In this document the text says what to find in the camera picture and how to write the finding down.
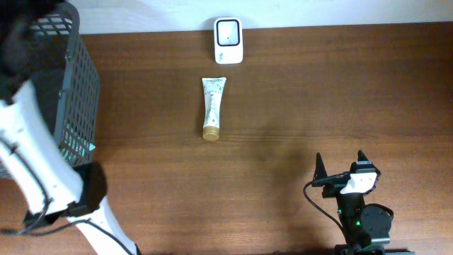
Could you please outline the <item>white cream tube gold cap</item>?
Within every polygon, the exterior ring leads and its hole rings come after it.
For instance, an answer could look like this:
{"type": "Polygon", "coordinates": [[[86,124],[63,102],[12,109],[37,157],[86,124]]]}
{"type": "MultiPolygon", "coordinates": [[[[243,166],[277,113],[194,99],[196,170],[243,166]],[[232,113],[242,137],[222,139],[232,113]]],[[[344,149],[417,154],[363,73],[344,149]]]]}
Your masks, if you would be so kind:
{"type": "Polygon", "coordinates": [[[220,133],[220,108],[226,77],[202,78],[205,98],[205,118],[202,137],[208,141],[217,141],[220,133]]]}

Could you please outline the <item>teal snack packet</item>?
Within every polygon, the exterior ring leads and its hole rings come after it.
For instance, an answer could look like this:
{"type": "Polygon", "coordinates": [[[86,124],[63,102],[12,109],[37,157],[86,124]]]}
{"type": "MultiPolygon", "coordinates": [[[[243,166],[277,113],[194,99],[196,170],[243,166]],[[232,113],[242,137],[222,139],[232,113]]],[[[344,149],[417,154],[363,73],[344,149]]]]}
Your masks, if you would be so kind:
{"type": "Polygon", "coordinates": [[[82,137],[71,124],[64,128],[59,149],[69,164],[78,166],[88,163],[95,148],[96,146],[88,138],[82,137]]]}

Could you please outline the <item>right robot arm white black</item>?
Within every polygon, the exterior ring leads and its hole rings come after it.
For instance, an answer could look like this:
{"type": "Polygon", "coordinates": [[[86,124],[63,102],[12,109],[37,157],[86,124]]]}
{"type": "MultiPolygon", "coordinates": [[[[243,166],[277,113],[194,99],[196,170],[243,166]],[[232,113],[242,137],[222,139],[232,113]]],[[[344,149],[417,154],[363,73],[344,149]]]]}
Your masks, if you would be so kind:
{"type": "Polygon", "coordinates": [[[381,171],[362,150],[357,152],[349,171],[329,176],[320,153],[316,154],[313,179],[303,189],[305,198],[326,217],[334,221],[345,243],[337,244],[334,254],[412,254],[407,249],[386,249],[394,219],[392,209],[377,203],[366,204],[365,196],[376,188],[381,171]],[[323,198],[337,202],[338,219],[323,210],[306,193],[308,187],[322,187],[323,198]]]}

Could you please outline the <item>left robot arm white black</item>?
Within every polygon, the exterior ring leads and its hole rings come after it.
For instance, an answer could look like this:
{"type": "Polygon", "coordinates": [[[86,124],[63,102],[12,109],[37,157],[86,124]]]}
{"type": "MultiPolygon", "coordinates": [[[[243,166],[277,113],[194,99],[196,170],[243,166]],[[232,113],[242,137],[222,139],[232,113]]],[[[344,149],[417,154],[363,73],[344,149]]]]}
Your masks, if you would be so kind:
{"type": "Polygon", "coordinates": [[[108,203],[93,160],[101,84],[68,1],[1,2],[1,176],[28,209],[8,236],[77,227],[98,254],[138,254],[108,203]]]}

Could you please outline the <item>white barcode scanner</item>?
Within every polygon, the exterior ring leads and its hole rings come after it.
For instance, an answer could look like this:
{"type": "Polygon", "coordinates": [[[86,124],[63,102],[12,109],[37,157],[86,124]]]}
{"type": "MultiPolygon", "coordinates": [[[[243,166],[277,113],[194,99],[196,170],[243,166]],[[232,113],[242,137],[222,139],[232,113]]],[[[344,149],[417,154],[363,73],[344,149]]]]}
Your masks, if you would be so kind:
{"type": "Polygon", "coordinates": [[[214,58],[217,64],[243,62],[243,26],[238,18],[218,18],[214,28],[214,58]]]}

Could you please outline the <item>grey plastic mesh basket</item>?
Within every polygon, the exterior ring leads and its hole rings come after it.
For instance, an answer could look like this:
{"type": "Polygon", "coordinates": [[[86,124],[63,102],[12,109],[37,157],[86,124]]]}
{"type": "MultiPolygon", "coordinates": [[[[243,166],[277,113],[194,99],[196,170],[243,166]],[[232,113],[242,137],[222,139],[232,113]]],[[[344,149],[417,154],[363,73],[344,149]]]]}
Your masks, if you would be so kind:
{"type": "Polygon", "coordinates": [[[30,53],[26,70],[58,148],[67,124],[95,144],[101,84],[79,26],[76,7],[64,2],[34,22],[25,44],[30,53]]]}

